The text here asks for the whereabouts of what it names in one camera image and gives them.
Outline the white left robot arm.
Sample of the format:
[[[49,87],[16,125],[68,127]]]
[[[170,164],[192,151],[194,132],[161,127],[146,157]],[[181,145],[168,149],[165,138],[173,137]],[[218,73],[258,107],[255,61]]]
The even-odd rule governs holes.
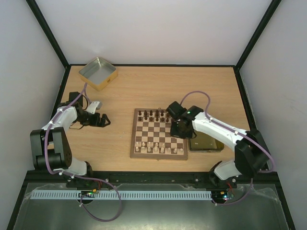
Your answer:
[[[90,163],[72,156],[66,131],[75,123],[81,127],[106,127],[111,124],[106,114],[97,112],[102,103],[92,101],[79,92],[71,92],[69,100],[60,103],[48,124],[30,133],[33,165],[51,174],[92,177]]]

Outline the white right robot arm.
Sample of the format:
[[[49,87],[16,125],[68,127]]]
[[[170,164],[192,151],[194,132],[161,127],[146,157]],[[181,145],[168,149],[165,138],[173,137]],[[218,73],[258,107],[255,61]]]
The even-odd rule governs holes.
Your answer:
[[[166,109],[173,119],[171,136],[188,139],[195,132],[201,132],[222,142],[235,154],[230,161],[221,161],[213,167],[209,182],[213,187],[221,187],[228,178],[243,175],[254,176],[272,157],[266,149],[261,133],[252,129],[246,131],[221,122],[197,106],[190,109],[174,101]]]

